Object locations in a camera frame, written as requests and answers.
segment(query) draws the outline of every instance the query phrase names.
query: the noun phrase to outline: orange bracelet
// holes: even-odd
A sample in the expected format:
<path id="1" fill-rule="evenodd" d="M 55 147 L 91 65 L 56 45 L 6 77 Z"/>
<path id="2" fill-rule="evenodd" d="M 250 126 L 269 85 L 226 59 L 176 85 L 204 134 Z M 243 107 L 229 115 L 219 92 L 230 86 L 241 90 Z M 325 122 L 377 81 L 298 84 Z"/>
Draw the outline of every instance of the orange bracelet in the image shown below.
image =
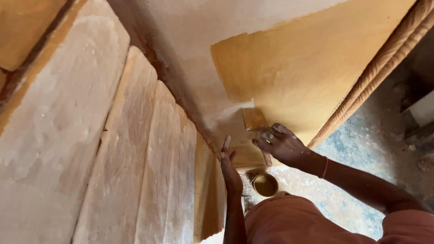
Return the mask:
<path id="1" fill-rule="evenodd" d="M 323 172 L 323 174 L 322 174 L 322 176 L 321 177 L 319 177 L 320 179 L 323 179 L 324 178 L 324 176 L 326 175 L 326 172 L 327 172 L 327 166 L 329 165 L 329 159 L 326 157 L 326 156 L 324 156 L 325 157 L 325 167 L 324 167 L 324 172 Z"/>

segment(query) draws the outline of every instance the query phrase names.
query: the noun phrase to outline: hand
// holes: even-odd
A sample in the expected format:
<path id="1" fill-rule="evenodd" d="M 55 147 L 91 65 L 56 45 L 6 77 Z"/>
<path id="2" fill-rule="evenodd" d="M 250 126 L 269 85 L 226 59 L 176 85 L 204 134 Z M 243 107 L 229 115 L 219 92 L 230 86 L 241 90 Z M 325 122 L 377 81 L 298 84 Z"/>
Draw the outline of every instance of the hand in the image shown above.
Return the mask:
<path id="1" fill-rule="evenodd" d="M 260 137 L 253 139 L 252 143 L 289 167 L 303 169 L 318 159 L 319 155 L 308 149 L 284 125 L 276 123 L 272 127 L 261 126 L 255 132 Z"/>
<path id="2" fill-rule="evenodd" d="M 227 135 L 220 153 L 221 171 L 223 173 L 228 196 L 232 195 L 241 197 L 241 194 L 243 193 L 243 181 L 241 180 L 240 174 L 235 170 L 232 164 L 232 160 L 237 152 L 233 151 L 229 154 L 229 147 L 230 135 Z"/>

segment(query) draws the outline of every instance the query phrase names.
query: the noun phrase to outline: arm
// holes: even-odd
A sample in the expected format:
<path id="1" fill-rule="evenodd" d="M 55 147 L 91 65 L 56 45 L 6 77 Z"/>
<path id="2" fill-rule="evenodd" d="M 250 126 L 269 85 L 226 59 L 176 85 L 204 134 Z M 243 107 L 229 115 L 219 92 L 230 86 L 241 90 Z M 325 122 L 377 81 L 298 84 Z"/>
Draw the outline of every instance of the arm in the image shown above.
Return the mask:
<path id="1" fill-rule="evenodd" d="M 254 139 L 253 144 L 281 163 L 318 177 L 323 175 L 327 158 L 305 147 L 285 126 L 261 127 L 257 133 L 262 137 Z M 330 159 L 324 179 L 384 214 L 408 209 L 432 213 L 429 207 L 399 187 Z"/>
<path id="2" fill-rule="evenodd" d="M 227 190 L 227 212 L 223 244 L 247 243 L 246 226 L 244 225 L 244 213 L 241 205 L 243 182 L 235 170 L 232 160 L 236 151 L 229 154 L 230 136 L 226 139 L 221 150 L 221 170 Z"/>

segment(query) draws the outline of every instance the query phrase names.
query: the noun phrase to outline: floor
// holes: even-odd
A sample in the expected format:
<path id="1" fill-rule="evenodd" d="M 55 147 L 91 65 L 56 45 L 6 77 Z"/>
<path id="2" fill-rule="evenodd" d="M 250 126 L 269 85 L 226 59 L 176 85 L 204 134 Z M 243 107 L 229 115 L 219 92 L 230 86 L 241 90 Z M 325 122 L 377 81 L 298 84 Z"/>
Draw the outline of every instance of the floor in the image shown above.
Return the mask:
<path id="1" fill-rule="evenodd" d="M 408 72 L 399 66 L 338 130 L 314 151 L 332 160 L 372 173 L 396 184 L 418 198 L 434 199 L 434 166 L 405 144 L 400 118 L 401 99 Z M 336 224 L 354 233 L 379 239 L 384 215 L 340 188 L 297 169 L 276 166 L 268 173 L 281 190 L 313 201 Z M 246 209 L 265 199 L 251 187 L 254 174 L 244 174 Z"/>

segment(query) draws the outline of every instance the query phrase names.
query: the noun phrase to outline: sleeve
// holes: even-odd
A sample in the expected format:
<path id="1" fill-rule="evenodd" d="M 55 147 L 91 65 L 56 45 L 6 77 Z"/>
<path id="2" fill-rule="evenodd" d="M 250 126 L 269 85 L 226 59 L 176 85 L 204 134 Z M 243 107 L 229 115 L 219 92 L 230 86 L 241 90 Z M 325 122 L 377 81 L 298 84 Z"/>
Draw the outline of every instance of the sleeve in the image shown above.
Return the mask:
<path id="1" fill-rule="evenodd" d="M 434 215 L 419 210 L 402 210 L 383 220 L 381 244 L 434 243 Z"/>

